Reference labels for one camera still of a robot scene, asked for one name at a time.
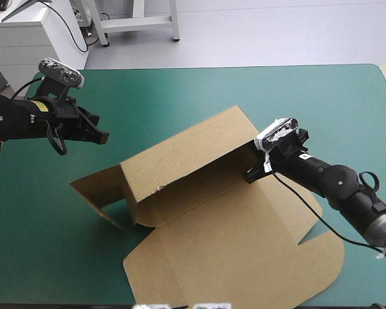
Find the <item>cardboard box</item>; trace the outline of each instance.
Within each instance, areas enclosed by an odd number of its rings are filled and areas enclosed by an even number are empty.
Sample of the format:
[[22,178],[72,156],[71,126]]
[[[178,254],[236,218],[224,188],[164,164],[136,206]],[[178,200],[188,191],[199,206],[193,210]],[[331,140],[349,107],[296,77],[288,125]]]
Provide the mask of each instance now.
[[72,183],[113,224],[102,207],[126,198],[134,222],[156,227],[124,260],[138,303],[294,308],[335,280],[342,241],[325,233],[299,245],[317,219],[273,178],[243,181],[257,133],[234,106]]

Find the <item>white label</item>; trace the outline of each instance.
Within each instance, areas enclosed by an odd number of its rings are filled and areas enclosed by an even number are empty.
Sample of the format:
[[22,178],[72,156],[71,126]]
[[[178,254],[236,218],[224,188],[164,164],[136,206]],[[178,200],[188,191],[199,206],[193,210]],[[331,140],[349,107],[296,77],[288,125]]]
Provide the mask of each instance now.
[[307,160],[308,158],[311,158],[311,155],[308,154],[308,153],[302,153],[300,156],[299,156],[300,159],[303,159],[303,160]]

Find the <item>gray floor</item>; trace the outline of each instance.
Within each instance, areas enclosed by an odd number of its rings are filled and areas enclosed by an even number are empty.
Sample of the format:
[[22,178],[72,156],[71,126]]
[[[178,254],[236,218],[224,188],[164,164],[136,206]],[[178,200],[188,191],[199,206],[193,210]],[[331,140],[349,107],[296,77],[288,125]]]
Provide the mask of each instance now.
[[[131,1],[99,0],[112,18]],[[276,66],[386,62],[386,1],[179,0],[181,40],[171,29],[112,33],[92,46],[88,69]],[[146,0],[147,15],[169,11]]]

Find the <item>cable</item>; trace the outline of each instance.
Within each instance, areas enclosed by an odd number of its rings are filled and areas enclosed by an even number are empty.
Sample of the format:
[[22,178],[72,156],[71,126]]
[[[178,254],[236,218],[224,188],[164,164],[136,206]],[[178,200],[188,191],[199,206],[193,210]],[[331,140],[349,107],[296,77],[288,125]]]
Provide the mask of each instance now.
[[107,14],[107,13],[102,13],[102,15],[106,15],[107,18],[110,20],[110,15],[109,15],[109,14]]
[[98,42],[98,38],[97,38],[94,42],[92,42],[92,43],[90,43],[90,44],[87,44],[87,46],[94,45],[94,44],[96,44],[97,42]]
[[343,235],[340,235],[332,226],[330,226],[330,224],[328,224],[322,217],[319,216],[319,214],[309,205],[309,203],[307,201],[304,200],[304,198],[298,193],[296,192],[295,189],[293,189],[292,187],[290,187],[287,183],[285,183],[283,180],[281,180],[275,173],[272,174],[276,180],[278,182],[280,182],[281,184],[283,184],[283,186],[285,186],[286,188],[288,188],[294,195],[296,195],[302,202],[304,205],[306,205],[306,207],[320,220],[320,222],[322,222],[329,230],[331,230],[333,232],[333,234],[335,234],[337,237],[339,237],[340,239],[346,241],[347,243],[351,243],[352,245],[356,245],[356,246],[361,246],[361,247],[366,247],[366,248],[369,248],[369,249],[372,249],[372,250],[375,250],[379,253],[382,253],[382,250],[380,250],[379,248],[377,247],[374,247],[372,245],[368,245],[366,243],[359,243],[357,241],[354,241],[354,240],[351,240],[349,238],[346,238],[344,237]]
[[42,5],[47,6],[50,10],[52,10],[53,12],[55,12],[55,13],[61,18],[61,20],[63,21],[63,23],[66,25],[67,30],[69,30],[69,33],[70,33],[70,35],[71,35],[71,38],[73,39],[73,42],[75,43],[75,45],[76,45],[76,47],[78,48],[78,50],[80,50],[82,53],[87,53],[87,52],[89,51],[89,46],[86,44],[86,49],[85,49],[85,50],[83,50],[82,48],[80,48],[80,46],[79,46],[79,45],[77,44],[77,42],[76,42],[76,39],[75,39],[73,33],[72,33],[71,30],[70,30],[69,25],[68,25],[67,22],[64,20],[63,16],[61,16],[61,15],[58,13],[58,11],[56,11],[54,8],[52,8],[52,7],[51,7],[50,5],[48,5],[47,3],[42,2],[42,1],[39,1],[39,2],[40,2]]
[[29,81],[29,82],[27,82],[26,84],[24,84],[23,86],[21,86],[20,88],[19,88],[19,90],[17,90],[14,94],[13,94],[13,96],[11,97],[11,99],[10,100],[13,100],[25,87],[27,87],[27,86],[29,86],[29,85],[31,85],[31,84],[33,84],[34,82],[38,82],[39,80],[41,80],[41,77],[40,78],[37,78],[37,79],[33,79],[33,80],[31,80],[31,81]]

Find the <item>white drawer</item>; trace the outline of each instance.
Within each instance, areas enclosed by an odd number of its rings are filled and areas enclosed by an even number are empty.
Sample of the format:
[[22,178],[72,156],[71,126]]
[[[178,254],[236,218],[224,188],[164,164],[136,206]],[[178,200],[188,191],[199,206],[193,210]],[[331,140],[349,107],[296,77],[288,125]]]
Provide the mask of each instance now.
[[14,91],[17,91],[22,85],[31,81],[39,72],[37,64],[28,66],[0,66],[0,72],[3,74],[9,85]]
[[51,45],[42,26],[0,27],[0,46]]
[[58,60],[52,46],[0,47],[0,66],[20,64],[37,66],[46,57]]

